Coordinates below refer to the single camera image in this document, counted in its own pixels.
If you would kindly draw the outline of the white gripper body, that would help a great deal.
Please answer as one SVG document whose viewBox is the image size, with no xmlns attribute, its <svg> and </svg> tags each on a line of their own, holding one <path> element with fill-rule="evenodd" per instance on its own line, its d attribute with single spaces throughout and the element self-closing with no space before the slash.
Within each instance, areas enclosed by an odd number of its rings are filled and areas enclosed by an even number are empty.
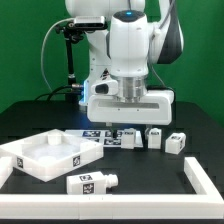
<svg viewBox="0 0 224 224">
<path fill-rule="evenodd" d="M 137 102 L 121 102 L 115 96 L 92 95 L 87 117 L 91 122 L 168 125 L 172 121 L 174 92 L 150 90 Z"/>
</svg>

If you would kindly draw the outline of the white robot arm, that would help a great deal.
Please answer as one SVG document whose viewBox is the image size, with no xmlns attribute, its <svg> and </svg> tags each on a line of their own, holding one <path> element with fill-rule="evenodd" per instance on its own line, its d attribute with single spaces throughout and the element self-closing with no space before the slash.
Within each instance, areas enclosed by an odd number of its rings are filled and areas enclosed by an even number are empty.
<svg viewBox="0 0 224 224">
<path fill-rule="evenodd" d="M 114 123 L 168 125 L 175 93 L 148 87 L 155 64 L 170 64 L 184 41 L 176 0 L 158 0 L 161 19 L 147 20 L 146 0 L 65 0 L 72 28 L 87 34 L 90 74 L 84 82 L 88 119 Z"/>
</svg>

